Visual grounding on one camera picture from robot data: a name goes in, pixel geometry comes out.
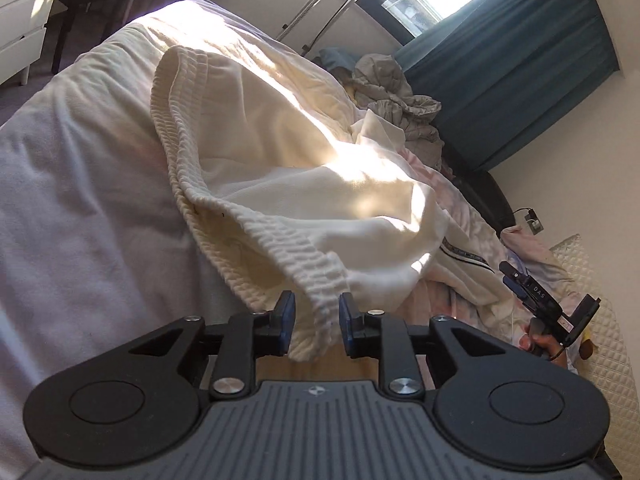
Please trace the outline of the person's right hand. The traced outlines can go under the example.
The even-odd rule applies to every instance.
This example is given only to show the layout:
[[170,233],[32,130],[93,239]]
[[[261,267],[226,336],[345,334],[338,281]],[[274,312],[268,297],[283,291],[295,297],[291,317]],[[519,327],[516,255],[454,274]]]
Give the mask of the person's right hand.
[[530,325],[525,327],[525,332],[518,341],[518,348],[528,353],[533,353],[535,349],[538,349],[545,353],[553,364],[565,368],[575,375],[578,374],[577,368],[568,358],[566,349],[552,335],[535,334]]

